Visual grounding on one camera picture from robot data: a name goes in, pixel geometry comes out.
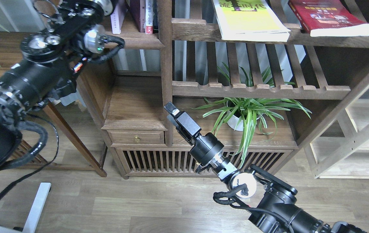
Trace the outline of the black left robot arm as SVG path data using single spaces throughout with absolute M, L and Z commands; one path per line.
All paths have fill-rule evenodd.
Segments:
M 26 115 L 74 93 L 88 62 L 101 64 L 124 48 L 100 24 L 116 6 L 116 0 L 64 0 L 44 30 L 22 41 L 22 61 L 0 77 L 0 171 L 27 164 L 47 143 L 46 129 Z

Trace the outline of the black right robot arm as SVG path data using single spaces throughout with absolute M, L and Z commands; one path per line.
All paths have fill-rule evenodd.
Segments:
M 273 174 L 251 165 L 240 171 L 224 158 L 224 145 L 171 102 L 165 105 L 168 119 L 190 144 L 190 155 L 199 162 L 196 172 L 212 168 L 228 187 L 227 192 L 215 192 L 213 200 L 220 205 L 243 209 L 251 215 L 249 221 L 264 233 L 362 233 L 363 230 L 344 221 L 332 227 L 295 205 L 297 190 Z

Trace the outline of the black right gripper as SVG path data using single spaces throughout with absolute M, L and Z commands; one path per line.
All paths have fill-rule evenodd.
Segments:
M 201 166 L 211 165 L 218 168 L 223 163 L 224 145 L 212 134 L 201 135 L 201 127 L 186 113 L 172 103 L 165 104 L 164 109 L 170 114 L 167 119 L 178 133 L 190 144 L 189 153 Z

